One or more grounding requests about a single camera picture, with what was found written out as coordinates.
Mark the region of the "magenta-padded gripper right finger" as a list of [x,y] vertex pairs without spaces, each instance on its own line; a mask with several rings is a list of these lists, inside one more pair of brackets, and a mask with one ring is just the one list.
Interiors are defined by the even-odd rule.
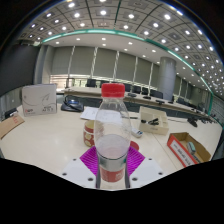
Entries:
[[164,171],[154,159],[144,157],[133,147],[129,148],[125,173],[127,188],[140,188],[164,176]]

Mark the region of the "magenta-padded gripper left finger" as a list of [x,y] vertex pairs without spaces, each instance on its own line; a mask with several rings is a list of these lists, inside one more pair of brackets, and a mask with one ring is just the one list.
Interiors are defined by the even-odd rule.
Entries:
[[63,169],[61,177],[84,188],[99,189],[100,173],[96,148],[91,147],[80,158],[72,159]]

